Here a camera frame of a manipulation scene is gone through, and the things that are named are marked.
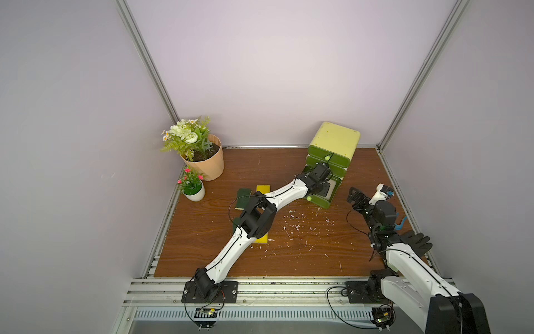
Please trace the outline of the yellow side up sponge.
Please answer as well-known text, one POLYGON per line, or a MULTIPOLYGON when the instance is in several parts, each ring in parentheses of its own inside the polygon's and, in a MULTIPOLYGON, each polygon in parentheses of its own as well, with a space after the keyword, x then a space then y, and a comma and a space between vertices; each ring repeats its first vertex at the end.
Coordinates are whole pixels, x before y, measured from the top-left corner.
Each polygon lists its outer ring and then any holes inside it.
POLYGON ((260 192, 261 194, 267 195, 271 192, 271 186, 270 185, 257 185, 256 191, 260 192))

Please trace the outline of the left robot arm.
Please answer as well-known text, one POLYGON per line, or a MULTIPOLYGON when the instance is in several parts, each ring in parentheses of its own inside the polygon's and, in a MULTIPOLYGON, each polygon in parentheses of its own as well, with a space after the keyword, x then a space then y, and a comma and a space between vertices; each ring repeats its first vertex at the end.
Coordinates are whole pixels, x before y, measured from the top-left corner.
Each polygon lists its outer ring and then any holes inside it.
POLYGON ((253 193, 239 216, 239 222, 229 242, 206 267, 196 270, 192 281, 203 299, 216 297, 221 283, 243 252, 253 242, 268 234, 279 210, 295 200, 328 192, 332 171, 325 162, 310 171, 304 171, 289 184, 263 194, 253 193))

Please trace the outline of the large yellow sponge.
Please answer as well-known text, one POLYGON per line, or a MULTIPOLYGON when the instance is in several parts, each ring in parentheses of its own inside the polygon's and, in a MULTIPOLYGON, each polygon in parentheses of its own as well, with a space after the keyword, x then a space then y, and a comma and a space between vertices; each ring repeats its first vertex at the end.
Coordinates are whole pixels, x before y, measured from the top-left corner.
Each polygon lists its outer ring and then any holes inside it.
POLYGON ((254 241, 255 244, 267 244, 268 243, 268 233, 266 233, 264 236, 256 239, 254 241))

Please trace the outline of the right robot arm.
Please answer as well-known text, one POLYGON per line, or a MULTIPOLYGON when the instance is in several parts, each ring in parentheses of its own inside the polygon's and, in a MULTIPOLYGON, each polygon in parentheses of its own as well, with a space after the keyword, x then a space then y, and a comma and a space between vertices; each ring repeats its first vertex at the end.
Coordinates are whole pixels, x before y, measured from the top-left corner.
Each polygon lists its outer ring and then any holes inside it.
POLYGON ((350 188, 347 201, 362 215, 367 237, 384 269, 374 270, 363 288, 373 302, 391 301, 424 333, 490 333, 483 302, 463 293, 423 260, 432 248, 430 238, 409 230, 400 234, 398 213, 389 202, 394 191, 380 184, 373 196, 350 188))

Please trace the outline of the yellow green sponge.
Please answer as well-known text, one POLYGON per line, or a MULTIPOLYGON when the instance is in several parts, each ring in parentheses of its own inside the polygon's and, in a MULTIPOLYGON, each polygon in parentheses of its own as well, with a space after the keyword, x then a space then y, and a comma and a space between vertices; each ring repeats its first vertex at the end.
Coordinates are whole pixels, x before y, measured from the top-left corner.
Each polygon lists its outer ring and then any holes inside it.
POLYGON ((249 188, 240 188, 237 192, 235 210, 244 210, 250 200, 252 190, 249 188))
POLYGON ((232 220, 232 232, 235 232, 240 225, 241 219, 239 217, 234 217, 232 220))

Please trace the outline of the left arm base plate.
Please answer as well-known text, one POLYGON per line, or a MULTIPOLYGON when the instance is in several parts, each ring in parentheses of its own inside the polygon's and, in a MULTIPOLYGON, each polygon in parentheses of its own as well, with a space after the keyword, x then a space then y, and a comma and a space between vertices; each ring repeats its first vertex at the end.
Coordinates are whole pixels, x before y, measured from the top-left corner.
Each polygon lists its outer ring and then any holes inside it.
POLYGON ((236 303, 239 291, 237 281, 223 281, 218 284, 204 284, 195 281, 186 283, 182 303, 236 303))

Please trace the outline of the green pink drawer cabinet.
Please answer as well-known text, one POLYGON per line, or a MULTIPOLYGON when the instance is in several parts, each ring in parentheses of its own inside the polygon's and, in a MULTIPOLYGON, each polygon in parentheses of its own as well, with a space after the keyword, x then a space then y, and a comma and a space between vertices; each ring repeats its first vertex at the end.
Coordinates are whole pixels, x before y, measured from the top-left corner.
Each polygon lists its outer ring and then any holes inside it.
POLYGON ((332 122, 323 122, 310 145, 320 146, 323 148, 345 148, 352 147, 357 149, 361 133, 357 130, 350 129, 332 122))

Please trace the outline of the green drawer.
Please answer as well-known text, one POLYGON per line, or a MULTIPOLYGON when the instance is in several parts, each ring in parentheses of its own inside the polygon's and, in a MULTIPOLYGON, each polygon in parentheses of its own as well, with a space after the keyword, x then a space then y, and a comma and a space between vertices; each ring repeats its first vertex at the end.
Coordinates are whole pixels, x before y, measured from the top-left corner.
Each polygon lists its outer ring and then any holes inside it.
POLYGON ((344 178, 346 175, 347 168, 344 168, 342 166, 338 166, 336 164, 333 164, 332 162, 325 161, 324 159, 320 159, 317 157, 313 157, 311 155, 307 155, 306 157, 306 164, 313 169, 317 164, 320 163, 326 163, 332 174, 338 178, 344 178))
POLYGON ((313 166, 306 165, 303 173, 305 184, 309 188, 305 200, 328 209, 343 178, 336 175, 325 162, 315 163, 313 166))
POLYGON ((318 162, 325 162, 339 168, 348 168, 352 161, 355 149, 345 148, 323 148, 320 146, 310 145, 307 150, 306 162, 313 166, 318 162))

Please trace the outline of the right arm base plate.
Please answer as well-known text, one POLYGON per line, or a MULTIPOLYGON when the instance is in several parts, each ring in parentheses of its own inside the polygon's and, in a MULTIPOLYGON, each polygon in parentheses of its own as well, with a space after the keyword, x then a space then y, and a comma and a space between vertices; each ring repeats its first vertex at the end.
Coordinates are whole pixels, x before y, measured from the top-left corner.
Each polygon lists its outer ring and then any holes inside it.
POLYGON ((380 287, 373 281, 347 281, 345 288, 348 290, 349 303, 388 303, 380 290, 380 287))

